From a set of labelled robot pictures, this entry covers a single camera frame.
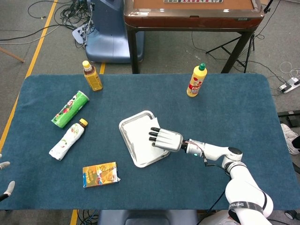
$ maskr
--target gray floor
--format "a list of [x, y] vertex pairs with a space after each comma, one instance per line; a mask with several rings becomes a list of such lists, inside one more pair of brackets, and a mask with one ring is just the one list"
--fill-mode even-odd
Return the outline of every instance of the gray floor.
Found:
[[[34, 19], [27, 14], [27, 7], [33, 2], [35, 0], [2, 0], [0, 2], [1, 39], [27, 35], [44, 26], [45, 19]], [[272, 9], [275, 8], [277, 3], [278, 0], [274, 0]], [[43, 2], [32, 7], [30, 11], [36, 16], [48, 15], [51, 5], [50, 2]], [[283, 61], [291, 62], [293, 68], [300, 67], [299, 10], [300, 4], [282, 0], [273, 18], [262, 33], [265, 39], [255, 40], [255, 52], [252, 52], [250, 56], [250, 60], [263, 63], [285, 79], [288, 79], [289, 75], [282, 74], [279, 70], [279, 65]], [[261, 30], [270, 14], [266, 15], [258, 30]], [[39, 38], [40, 34], [11, 42], [31, 41]], [[193, 37], [197, 47], [209, 50], [237, 37], [237, 34], [196, 32]], [[26, 62], [22, 64], [0, 52], [0, 134], [4, 130], [37, 44], [38, 42], [28, 45], [1, 45], [1, 47], [24, 58]], [[228, 57], [222, 50], [217, 50], [212, 54], [222, 59]], [[240, 60], [244, 60], [244, 58], [245, 55], [241, 56]], [[81, 62], [85, 59], [84, 50], [75, 48], [71, 32], [66, 28], [59, 27], [45, 38], [32, 74], [82, 73]], [[193, 67], [200, 62], [207, 64], [210, 73], [219, 73], [225, 63], [224, 60], [214, 60], [211, 56], [205, 55], [203, 51], [195, 49], [191, 42], [191, 32], [146, 33], [145, 57], [140, 64], [142, 73], [191, 73]], [[266, 68], [252, 62], [249, 63], [248, 71], [261, 73], [266, 77], [273, 75]], [[231, 72], [237, 73], [238, 71], [232, 69]], [[129, 64], [108, 64], [105, 73], [131, 73], [131, 67]], [[270, 77], [268, 80], [271, 88], [277, 88], [281, 84], [275, 77]], [[299, 96], [300, 88], [289, 94], [274, 96], [277, 111], [300, 110]], [[300, 155], [294, 156], [292, 159], [300, 165]], [[69, 224], [71, 214], [72, 211], [70, 210], [0, 211], [0, 221], [1, 224], [8, 225], [65, 225]], [[273, 212], [271, 218], [291, 225], [300, 224], [300, 221], [287, 219], [282, 211]]]

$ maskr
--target robotic hand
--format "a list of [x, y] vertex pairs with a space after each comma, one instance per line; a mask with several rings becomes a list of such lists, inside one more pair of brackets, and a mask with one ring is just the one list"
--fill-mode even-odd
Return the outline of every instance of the robotic hand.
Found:
[[242, 152], [233, 147], [184, 140], [182, 135], [173, 131], [151, 128], [149, 135], [154, 147], [177, 152], [180, 149], [204, 159], [217, 160], [224, 156], [222, 168], [230, 174], [231, 180], [226, 186], [225, 195], [229, 202], [229, 215], [242, 225], [271, 225], [266, 219], [273, 211], [272, 199], [256, 184], [246, 165], [241, 162]]
[[[10, 165], [10, 162], [0, 163], [0, 170], [4, 169], [5, 167], [7, 167], [9, 165]], [[11, 181], [8, 185], [7, 190], [3, 194], [0, 195], [0, 202], [11, 196], [11, 193], [13, 192], [14, 187], [15, 187], [15, 182]]]

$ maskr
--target wooden table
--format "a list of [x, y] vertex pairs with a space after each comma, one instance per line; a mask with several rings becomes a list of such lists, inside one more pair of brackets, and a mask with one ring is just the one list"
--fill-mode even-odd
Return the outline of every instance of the wooden table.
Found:
[[222, 73], [228, 73], [264, 18], [259, 0], [224, 0], [222, 3], [164, 3], [163, 0], [125, 0], [132, 73], [139, 73], [136, 33], [139, 31], [216, 31], [241, 34]]

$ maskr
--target yellow bottle cap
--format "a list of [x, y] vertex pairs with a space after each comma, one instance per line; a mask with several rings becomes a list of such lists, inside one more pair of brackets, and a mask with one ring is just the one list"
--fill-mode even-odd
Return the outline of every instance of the yellow bottle cap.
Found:
[[89, 123], [85, 119], [80, 119], [79, 122], [81, 122], [84, 126], [87, 126]]
[[84, 67], [85, 69], [90, 68], [90, 63], [89, 63], [89, 61], [87, 61], [87, 60], [83, 61], [83, 62], [82, 62], [82, 65], [83, 65], [83, 67]]

